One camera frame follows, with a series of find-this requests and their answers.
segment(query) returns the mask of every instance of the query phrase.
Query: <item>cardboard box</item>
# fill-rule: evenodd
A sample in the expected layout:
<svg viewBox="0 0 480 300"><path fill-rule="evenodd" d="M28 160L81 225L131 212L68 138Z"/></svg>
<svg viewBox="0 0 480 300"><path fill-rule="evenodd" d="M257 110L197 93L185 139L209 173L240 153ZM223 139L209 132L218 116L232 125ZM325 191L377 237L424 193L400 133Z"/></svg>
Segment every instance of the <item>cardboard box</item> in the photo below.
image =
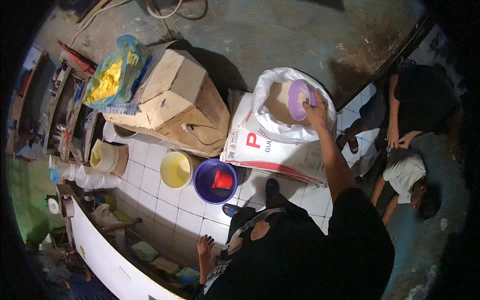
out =
<svg viewBox="0 0 480 300"><path fill-rule="evenodd" d="M230 113L206 70L187 51L165 50L139 90L135 116L104 113L105 120L192 149L197 155L221 153Z"/></svg>

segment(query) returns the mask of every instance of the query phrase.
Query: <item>sandal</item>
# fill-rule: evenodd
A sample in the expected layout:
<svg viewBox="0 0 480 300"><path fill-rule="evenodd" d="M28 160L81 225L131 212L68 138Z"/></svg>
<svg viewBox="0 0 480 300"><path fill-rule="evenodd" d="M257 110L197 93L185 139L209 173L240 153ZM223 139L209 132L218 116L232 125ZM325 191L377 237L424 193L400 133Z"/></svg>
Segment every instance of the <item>sandal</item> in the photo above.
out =
<svg viewBox="0 0 480 300"><path fill-rule="evenodd" d="M339 136L336 138L336 145L338 146L338 148L340 149L340 151L343 150L343 147L338 144L338 140L340 140L340 138L341 138L342 136L344 136L344 135L341 134L341 135L339 135ZM356 137L355 137L355 140L354 140L353 142L348 141L348 147L350 148L350 152L351 152L352 154L357 154L357 153L358 153L358 151L359 151L359 141L357 140Z"/></svg>
<svg viewBox="0 0 480 300"><path fill-rule="evenodd" d="M233 205L233 204L228 204L228 203L225 203L223 206L222 206L222 210L224 212L225 215L229 216L229 217L233 217L235 215L235 213L237 211L239 211L241 209L240 206L236 206L236 205Z"/></svg>

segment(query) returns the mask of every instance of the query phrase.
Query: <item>black t-shirt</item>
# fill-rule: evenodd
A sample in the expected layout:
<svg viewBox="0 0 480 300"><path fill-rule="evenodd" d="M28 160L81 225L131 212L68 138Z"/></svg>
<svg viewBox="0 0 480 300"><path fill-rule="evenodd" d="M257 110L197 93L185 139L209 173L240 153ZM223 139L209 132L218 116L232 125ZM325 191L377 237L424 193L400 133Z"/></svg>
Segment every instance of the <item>black t-shirt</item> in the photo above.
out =
<svg viewBox="0 0 480 300"><path fill-rule="evenodd" d="M359 189L342 192L327 236L294 210L269 215L270 228L260 239L251 239L252 228L242 232L241 248L232 255L221 252L196 298L380 298L395 251L367 196Z"/></svg>
<svg viewBox="0 0 480 300"><path fill-rule="evenodd" d="M395 87L400 137L410 131L446 132L447 116L461 107L448 78L434 67L418 65L399 73Z"/></svg>

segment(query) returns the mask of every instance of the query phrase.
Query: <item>white cable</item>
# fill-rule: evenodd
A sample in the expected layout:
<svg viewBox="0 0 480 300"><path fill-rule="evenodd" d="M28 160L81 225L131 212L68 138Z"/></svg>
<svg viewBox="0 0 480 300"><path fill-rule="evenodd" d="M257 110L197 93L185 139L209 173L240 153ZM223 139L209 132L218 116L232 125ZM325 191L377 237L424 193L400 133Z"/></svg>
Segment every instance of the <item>white cable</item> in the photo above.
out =
<svg viewBox="0 0 480 300"><path fill-rule="evenodd" d="M90 23L93 21L93 18L95 18L96 15L98 15L99 13L103 12L103 11L106 11L107 9L110 9L110 8L113 8L113 7L117 7L117 6L120 6L122 4L125 4L127 2L130 2L131 0L124 0L120 3L117 3L117 4L114 4L114 5L110 5L108 7L105 7L105 8L102 8L101 10L97 11L92 17L90 17L90 19L88 19L88 21L85 23L84 26L82 26L82 28L80 28L80 30L73 36L73 39L72 39L72 42L70 43L70 45L68 45L68 47L71 47L73 42L75 41L75 39L77 38L77 35L79 35L82 31L84 31L89 25Z"/></svg>
<svg viewBox="0 0 480 300"><path fill-rule="evenodd" d="M172 11L171 14L166 15L166 16L162 16L162 15L159 14L158 9L155 8L156 12L152 10L152 8L150 7L150 2L151 1L152 0L147 0L147 11L152 17L157 18L157 19L167 19L168 17L173 16L174 14L177 13L177 11L179 10L179 8L181 6L181 3L183 2L183 0L179 0L179 3L177 4L177 7Z"/></svg>

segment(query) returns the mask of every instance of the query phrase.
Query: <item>shorts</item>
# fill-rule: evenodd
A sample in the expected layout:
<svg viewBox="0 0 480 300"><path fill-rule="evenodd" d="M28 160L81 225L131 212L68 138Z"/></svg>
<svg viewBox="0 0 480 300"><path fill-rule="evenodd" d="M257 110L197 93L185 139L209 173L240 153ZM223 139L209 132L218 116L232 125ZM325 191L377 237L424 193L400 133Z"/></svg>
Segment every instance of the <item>shorts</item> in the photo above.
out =
<svg viewBox="0 0 480 300"><path fill-rule="evenodd" d="M367 130L388 127L388 97L378 90L365 105L360 108L360 118Z"/></svg>

